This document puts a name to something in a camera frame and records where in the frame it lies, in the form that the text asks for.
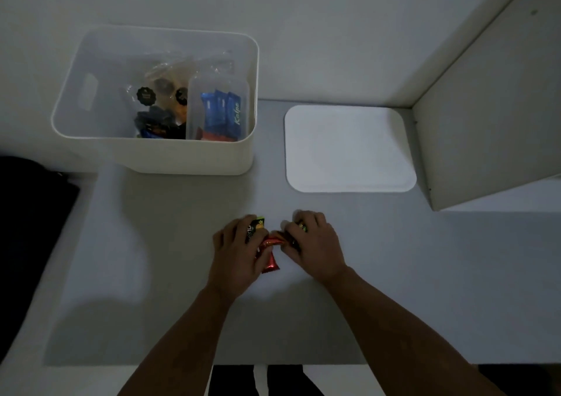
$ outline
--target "white lid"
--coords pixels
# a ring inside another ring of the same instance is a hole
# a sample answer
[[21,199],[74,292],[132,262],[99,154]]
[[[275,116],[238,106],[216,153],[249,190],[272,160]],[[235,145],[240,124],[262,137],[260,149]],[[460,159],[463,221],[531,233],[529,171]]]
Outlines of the white lid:
[[301,192],[405,192],[417,175],[390,108],[297,105],[284,117],[286,177]]

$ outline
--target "leg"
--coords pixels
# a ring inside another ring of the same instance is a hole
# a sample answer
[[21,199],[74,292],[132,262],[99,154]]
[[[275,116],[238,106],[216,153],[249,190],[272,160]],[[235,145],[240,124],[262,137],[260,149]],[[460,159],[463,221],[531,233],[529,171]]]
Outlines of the leg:
[[209,396],[231,394],[259,396],[255,388],[253,365],[214,365],[210,376]]
[[269,396],[323,396],[302,365],[269,365],[267,386]]

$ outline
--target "forearm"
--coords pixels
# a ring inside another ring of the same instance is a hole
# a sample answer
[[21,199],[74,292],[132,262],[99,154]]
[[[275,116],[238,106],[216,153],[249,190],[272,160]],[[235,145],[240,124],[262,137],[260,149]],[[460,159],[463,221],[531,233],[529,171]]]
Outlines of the forearm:
[[326,288],[386,395],[503,394],[437,332],[352,269]]
[[138,366],[119,396],[202,396],[230,305],[213,288],[203,289]]

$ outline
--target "table surface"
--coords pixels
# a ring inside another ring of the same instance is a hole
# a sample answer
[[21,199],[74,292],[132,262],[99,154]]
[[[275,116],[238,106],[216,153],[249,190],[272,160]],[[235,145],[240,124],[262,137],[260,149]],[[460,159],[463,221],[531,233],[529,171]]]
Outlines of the table surface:
[[[284,164],[283,118],[294,105],[259,102],[255,160],[242,176],[102,168],[60,283],[45,365],[138,364],[203,287],[217,229],[246,213],[275,229],[296,209],[323,211],[347,263],[469,362],[561,361],[561,215],[436,213],[422,176],[402,194],[297,192]],[[401,114],[417,161],[410,112]],[[215,362],[363,363],[326,291],[275,253],[280,271],[235,303]]]

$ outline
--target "hand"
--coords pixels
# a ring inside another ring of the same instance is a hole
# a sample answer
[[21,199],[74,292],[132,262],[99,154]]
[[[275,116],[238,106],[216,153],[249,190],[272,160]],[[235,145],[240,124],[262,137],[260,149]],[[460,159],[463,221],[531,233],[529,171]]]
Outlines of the hand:
[[307,232],[304,232],[295,222],[285,227],[300,245],[300,253],[290,244],[283,244],[282,251],[300,265],[303,270],[326,284],[349,267],[345,264],[339,238],[333,227],[327,223],[323,213],[314,211],[300,211],[295,221],[304,221]]
[[256,259],[259,244],[269,235],[264,228],[257,229],[246,244],[247,228],[255,215],[235,219],[213,235],[214,260],[210,267],[207,287],[218,290],[233,302],[259,277],[273,251],[268,247]]

